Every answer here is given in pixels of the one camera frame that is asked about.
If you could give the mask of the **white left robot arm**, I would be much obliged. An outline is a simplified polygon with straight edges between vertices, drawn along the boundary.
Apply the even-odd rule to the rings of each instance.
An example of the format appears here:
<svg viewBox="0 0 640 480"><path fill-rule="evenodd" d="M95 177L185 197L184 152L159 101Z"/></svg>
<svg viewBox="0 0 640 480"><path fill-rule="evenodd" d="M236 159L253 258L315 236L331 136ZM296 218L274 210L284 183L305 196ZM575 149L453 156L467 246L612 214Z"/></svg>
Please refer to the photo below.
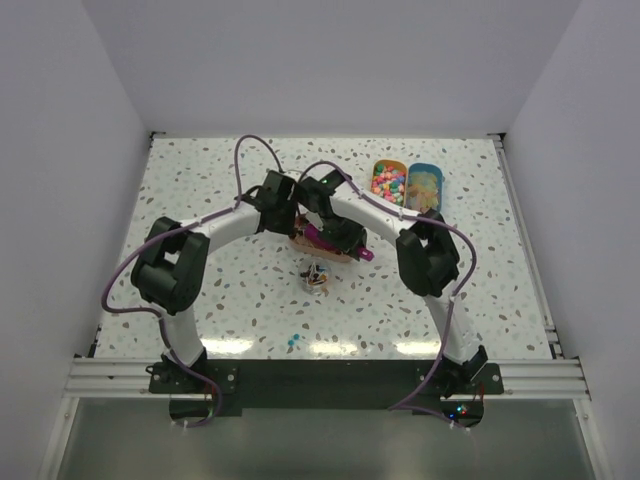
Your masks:
<svg viewBox="0 0 640 480"><path fill-rule="evenodd" d="M141 298L160 308L165 356L175 363L171 378L185 392L207 380L206 357L193 304L200 296L208 256L227 244L263 231L290 236L297 204L293 178L270 171L264 182L237 198L237 205L192 226L162 217L154 222L138 254L131 282Z"/></svg>

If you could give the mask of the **pink tray of lollipops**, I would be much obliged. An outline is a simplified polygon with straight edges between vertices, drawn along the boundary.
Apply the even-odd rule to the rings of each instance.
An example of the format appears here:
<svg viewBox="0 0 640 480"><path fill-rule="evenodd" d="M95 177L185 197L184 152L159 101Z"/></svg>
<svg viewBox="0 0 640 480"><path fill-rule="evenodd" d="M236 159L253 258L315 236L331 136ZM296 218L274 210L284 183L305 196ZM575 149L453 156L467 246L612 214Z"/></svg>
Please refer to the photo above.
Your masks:
<svg viewBox="0 0 640 480"><path fill-rule="evenodd" d="M307 220L305 214L299 214L296 217L294 233L289 237L289 240L295 250L307 255L338 263L352 261L350 256L321 240L319 230Z"/></svg>

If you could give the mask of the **magenta plastic scoop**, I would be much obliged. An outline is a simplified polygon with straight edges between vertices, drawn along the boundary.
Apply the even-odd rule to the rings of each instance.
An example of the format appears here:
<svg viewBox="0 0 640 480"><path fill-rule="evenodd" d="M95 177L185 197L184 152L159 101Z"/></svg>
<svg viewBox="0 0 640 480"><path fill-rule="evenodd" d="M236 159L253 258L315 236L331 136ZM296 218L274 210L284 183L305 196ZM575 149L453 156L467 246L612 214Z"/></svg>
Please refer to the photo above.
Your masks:
<svg viewBox="0 0 640 480"><path fill-rule="evenodd" d="M331 251L332 253L340 253L348 255L357 260L372 261L375 255L372 251L368 250L365 246L356 246L350 250L344 250L334 245L333 243L325 240L321 237L321 232L312 224L307 224L302 228L302 232L305 238L319 248Z"/></svg>

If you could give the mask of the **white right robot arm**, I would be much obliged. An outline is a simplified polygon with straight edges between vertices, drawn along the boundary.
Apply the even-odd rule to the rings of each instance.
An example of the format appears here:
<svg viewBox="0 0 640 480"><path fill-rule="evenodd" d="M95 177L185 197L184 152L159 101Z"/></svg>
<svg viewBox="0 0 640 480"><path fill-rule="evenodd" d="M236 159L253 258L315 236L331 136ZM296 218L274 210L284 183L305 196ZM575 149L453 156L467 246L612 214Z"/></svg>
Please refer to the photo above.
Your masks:
<svg viewBox="0 0 640 480"><path fill-rule="evenodd" d="M366 233L372 232L395 248L401 282L424 300L440 335L442 364L436 375L459 393L476 386L488 357L459 298L470 279L458 269L460 254L452 236L459 231L435 211L405 213L383 205L338 170L320 180L302 179L294 198L327 246L358 258L366 248Z"/></svg>

